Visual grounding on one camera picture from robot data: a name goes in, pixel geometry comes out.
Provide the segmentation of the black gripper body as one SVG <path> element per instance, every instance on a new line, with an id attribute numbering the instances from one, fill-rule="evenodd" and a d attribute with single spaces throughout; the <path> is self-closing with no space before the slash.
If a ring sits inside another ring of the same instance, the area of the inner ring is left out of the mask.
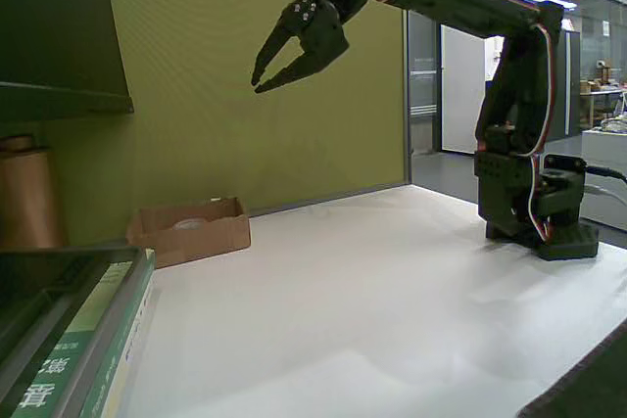
<path id="1" fill-rule="evenodd" d="M 310 68 L 328 67 L 349 47 L 337 9 L 329 0 L 298 0 L 297 10 L 297 36 Z"/>

